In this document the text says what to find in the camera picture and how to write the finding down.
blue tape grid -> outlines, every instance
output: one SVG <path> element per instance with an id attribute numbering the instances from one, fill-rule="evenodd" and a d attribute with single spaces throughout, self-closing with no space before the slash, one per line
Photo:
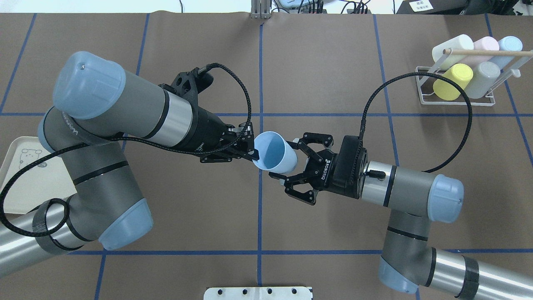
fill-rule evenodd
<path id="1" fill-rule="evenodd" d="M 13 83 L 13 80 L 15 78 L 20 60 L 22 58 L 22 55 L 24 53 L 26 44 L 28 42 L 28 38 L 30 36 L 31 30 L 34 26 L 35 19 L 37 17 L 37 14 L 34 14 L 31 23 L 29 25 L 28 31 L 26 33 L 26 37 L 24 39 L 24 42 L 22 44 L 22 47 L 19 52 L 19 56 L 17 58 L 17 61 L 15 63 L 15 66 L 13 68 L 13 72 L 11 74 L 9 83 L 6 87 L 4 96 L 2 98 L 2 102 L 0 104 L 0 116 L 43 116 L 44 113 L 5 113 L 3 112 L 3 108 L 5 106 L 7 97 L 9 95 L 9 91 L 11 88 L 11 85 Z M 138 75 L 141 68 L 141 62 L 142 62 L 142 55 L 144 50 L 144 44 L 146 41 L 146 34 L 148 30 L 148 22 L 149 22 L 150 14 L 146 15 L 146 21 L 144 25 L 144 32 L 143 32 L 143 38 L 141 42 L 140 52 L 139 52 L 139 59 L 136 69 L 136 74 Z M 379 55 L 379 66 L 381 69 L 381 75 L 382 75 L 382 81 L 385 82 L 386 76 L 385 76 L 385 67 L 383 64 L 383 57 L 382 57 L 382 51 L 381 51 L 381 45 L 379 42 L 379 32 L 378 32 L 378 25 L 377 25 L 377 19 L 376 16 L 373 16 L 374 19 L 374 29 L 375 29 L 375 35 L 376 35 L 376 45 L 378 49 L 378 55 Z M 489 32 L 489 35 L 492 36 L 492 30 L 489 22 L 488 15 L 485 14 L 485 19 L 487 22 L 487 29 Z M 263 132 L 263 118 L 264 117 L 326 117 L 326 116 L 333 116 L 333 117 L 361 117 L 362 114 L 360 113 L 265 113 L 263 111 L 263 25 L 260 25 L 260 40 L 259 40 L 259 100 L 260 100 L 260 112 L 254 113 L 253 116 L 258 116 L 260 118 L 260 132 Z M 520 118 L 523 117 L 533 117 L 533 114 L 520 114 L 516 108 L 516 104 L 514 102 L 511 89 L 507 82 L 505 82 L 505 87 L 507 90 L 507 94 L 509 96 L 511 105 L 513 107 L 514 113 L 512 114 L 474 114 L 474 117 L 515 117 L 517 124 L 520 128 L 520 133 L 524 141 L 524 145 L 526 147 L 526 150 L 529 155 L 529 159 L 531 164 L 533 165 L 533 156 L 531 154 L 531 149 L 529 147 L 526 135 L 523 130 L 523 126 L 521 123 Z M 389 103 L 389 95 L 388 90 L 384 89 L 385 93 L 385 101 L 386 101 L 386 107 L 387 107 L 387 113 L 369 113 L 369 117 L 387 117 L 389 120 L 389 127 L 391 131 L 391 140 L 394 150 L 394 158 L 396 164 L 399 164 L 398 159 L 398 152 L 395 142 L 395 136 L 394 136 L 394 128 L 393 128 L 393 117 L 466 117 L 467 114 L 438 114 L 438 113 L 393 113 L 390 108 Z M 218 113 L 218 116 L 246 116 L 244 113 Z M 70 255 L 101 255 L 101 263 L 100 263 L 100 270 L 98 274 L 98 281 L 96 284 L 96 290 L 94 299 L 98 300 L 100 296 L 100 288 L 102 284 L 102 278 L 104 273 L 104 268 L 106 264 L 106 257 L 111 255 L 156 255 L 156 256 L 174 256 L 174 255 L 183 255 L 183 256 L 194 256 L 194 255 L 254 255 L 257 256 L 257 284 L 259 286 L 262 285 L 262 255 L 379 255 L 381 254 L 381 250 L 263 250 L 262 249 L 262 172 L 259 172 L 259 194 L 258 194 L 258 209 L 257 209 L 257 250 L 197 250 L 197 251 L 107 251 L 107 250 L 99 250 L 99 251 L 85 251 L 85 250 L 78 250 L 70 253 Z M 477 253 L 490 253 L 490 254 L 505 254 L 505 253 L 533 253 L 533 248 L 518 248 L 518 249 L 507 249 L 507 248 L 501 248 L 501 249 L 448 249 L 447 251 L 452 253 L 458 253 L 458 254 L 477 254 Z M 419 291 L 416 292 L 416 299 L 421 299 Z"/>

yellow cup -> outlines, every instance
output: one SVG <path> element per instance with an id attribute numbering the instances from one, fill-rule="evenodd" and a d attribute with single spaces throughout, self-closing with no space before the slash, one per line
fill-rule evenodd
<path id="1" fill-rule="evenodd" d="M 444 74 L 444 77 L 454 81 L 457 83 L 461 88 L 465 88 L 470 80 L 472 80 L 472 77 L 474 76 L 474 72 L 472 71 L 472 68 L 465 64 L 455 64 L 451 68 L 449 68 Z M 433 83 L 433 91 L 439 98 L 446 100 L 446 101 L 453 101 L 459 97 L 461 93 L 454 88 L 453 85 L 444 82 L 440 79 L 437 79 Z"/>

cartoon bear print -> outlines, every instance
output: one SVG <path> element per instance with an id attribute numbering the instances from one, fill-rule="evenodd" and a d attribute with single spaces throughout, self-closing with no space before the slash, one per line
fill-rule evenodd
<path id="1" fill-rule="evenodd" d="M 19 170 L 39 159 L 42 150 L 22 149 L 19 161 Z"/>

plastic cup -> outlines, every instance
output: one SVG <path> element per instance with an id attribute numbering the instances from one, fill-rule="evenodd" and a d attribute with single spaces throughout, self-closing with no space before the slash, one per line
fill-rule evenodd
<path id="1" fill-rule="evenodd" d="M 298 157 L 285 139 L 277 132 L 266 131 L 254 139 L 259 159 L 254 161 L 261 170 L 274 173 L 290 173 L 296 168 Z"/>

blue joint cap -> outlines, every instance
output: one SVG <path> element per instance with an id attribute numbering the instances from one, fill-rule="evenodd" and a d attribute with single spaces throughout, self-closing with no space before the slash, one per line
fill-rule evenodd
<path id="1" fill-rule="evenodd" d="M 50 107 L 50 109 L 46 112 L 46 114 L 44 114 L 43 118 L 39 122 L 39 126 L 37 127 L 37 137 L 39 138 L 39 142 L 41 143 L 43 148 L 45 148 L 46 151 L 48 151 L 50 153 L 54 153 L 55 151 L 54 151 L 54 149 L 52 149 L 50 144 L 48 144 L 48 141 L 46 140 L 46 138 L 44 136 L 44 119 L 46 119 L 46 116 L 48 116 L 48 113 L 52 110 L 52 108 L 53 108 L 53 106 Z"/>
<path id="2" fill-rule="evenodd" d="M 54 105 L 75 119 L 92 119 L 113 106 L 126 85 L 116 62 L 79 51 L 67 60 L 55 82 Z"/>
<path id="3" fill-rule="evenodd" d="M 111 224 L 98 238 L 106 250 L 115 250 L 147 234 L 154 220 L 146 198 L 139 200 Z"/>
<path id="4" fill-rule="evenodd" d="M 418 285 L 405 278 L 402 274 L 396 271 L 383 257 L 379 258 L 379 280 L 384 285 L 393 290 L 400 291 L 406 294 L 414 294 L 418 289 Z"/>
<path id="5" fill-rule="evenodd" d="M 437 175 L 427 198 L 427 216 L 431 221 L 454 222 L 463 207 L 464 194 L 465 188 L 461 181 Z"/>

